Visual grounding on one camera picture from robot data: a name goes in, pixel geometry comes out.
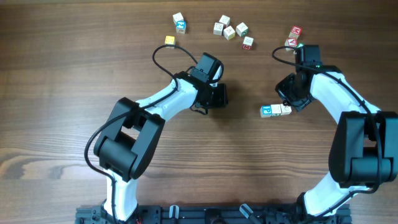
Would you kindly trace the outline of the blue D wooden block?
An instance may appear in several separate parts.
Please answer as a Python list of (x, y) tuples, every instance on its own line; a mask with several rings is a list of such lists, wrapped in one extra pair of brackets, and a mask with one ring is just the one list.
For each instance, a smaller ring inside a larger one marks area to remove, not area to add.
[(280, 105), (280, 108), (281, 108), (281, 114), (280, 114), (281, 116), (282, 116), (282, 115), (291, 114), (291, 112), (292, 112), (292, 107), (289, 106), (289, 105), (281, 104), (281, 105)]

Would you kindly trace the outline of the blue P wooden block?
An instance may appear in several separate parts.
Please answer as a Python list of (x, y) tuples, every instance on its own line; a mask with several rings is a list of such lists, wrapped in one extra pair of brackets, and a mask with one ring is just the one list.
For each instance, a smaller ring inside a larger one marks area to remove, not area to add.
[(262, 118), (268, 118), (272, 116), (272, 107), (271, 105), (261, 106), (260, 115)]

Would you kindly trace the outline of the blue framed wooden block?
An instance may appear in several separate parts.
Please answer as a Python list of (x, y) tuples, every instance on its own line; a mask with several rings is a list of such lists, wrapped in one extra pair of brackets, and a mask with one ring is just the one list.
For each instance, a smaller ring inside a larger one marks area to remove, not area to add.
[(223, 29), (224, 29), (224, 24), (216, 22), (214, 24), (213, 34), (222, 36), (223, 35)]

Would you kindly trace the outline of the yellow top wooden block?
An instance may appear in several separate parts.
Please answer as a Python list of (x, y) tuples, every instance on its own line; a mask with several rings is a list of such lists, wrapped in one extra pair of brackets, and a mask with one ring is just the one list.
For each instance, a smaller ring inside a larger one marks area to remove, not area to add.
[(167, 36), (165, 37), (165, 45), (166, 45), (166, 48), (174, 49), (174, 48), (175, 48), (175, 43), (176, 43), (176, 40), (175, 40), (175, 37), (174, 37), (174, 36), (167, 35)]

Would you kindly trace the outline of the blue N wooden block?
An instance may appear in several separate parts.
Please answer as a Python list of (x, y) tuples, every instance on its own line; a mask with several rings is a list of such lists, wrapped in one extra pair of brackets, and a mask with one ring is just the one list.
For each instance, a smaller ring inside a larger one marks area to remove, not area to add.
[(177, 21), (175, 26), (176, 26), (176, 32), (178, 34), (185, 34), (186, 33), (187, 24), (186, 24), (185, 21)]

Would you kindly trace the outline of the green sided white block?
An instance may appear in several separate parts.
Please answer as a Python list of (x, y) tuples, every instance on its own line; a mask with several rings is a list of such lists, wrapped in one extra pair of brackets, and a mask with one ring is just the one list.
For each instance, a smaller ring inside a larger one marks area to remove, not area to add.
[(282, 109), (279, 104), (271, 105), (271, 111), (272, 111), (271, 116), (280, 116), (282, 114)]

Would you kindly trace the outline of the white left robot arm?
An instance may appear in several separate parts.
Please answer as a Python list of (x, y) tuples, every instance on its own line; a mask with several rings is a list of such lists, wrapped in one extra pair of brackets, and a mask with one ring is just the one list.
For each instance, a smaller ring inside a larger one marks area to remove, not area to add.
[(165, 123), (185, 109), (207, 114), (210, 108), (226, 106), (226, 85), (219, 82), (223, 72), (223, 63), (204, 53), (187, 71), (172, 75), (169, 85), (158, 93), (139, 101), (117, 101), (107, 122), (90, 139), (99, 172), (108, 183), (101, 208), (103, 222), (137, 219), (138, 179), (153, 158)]

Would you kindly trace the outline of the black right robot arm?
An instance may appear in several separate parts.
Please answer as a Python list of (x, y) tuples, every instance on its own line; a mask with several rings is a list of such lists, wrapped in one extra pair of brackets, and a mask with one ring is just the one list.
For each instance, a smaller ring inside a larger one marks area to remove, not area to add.
[(397, 177), (397, 113), (366, 101), (334, 65), (324, 65), (317, 45), (293, 48), (291, 73), (275, 90), (284, 105), (302, 111), (319, 101), (337, 123), (328, 173), (297, 201), (296, 217), (317, 222), (358, 194), (371, 195)]

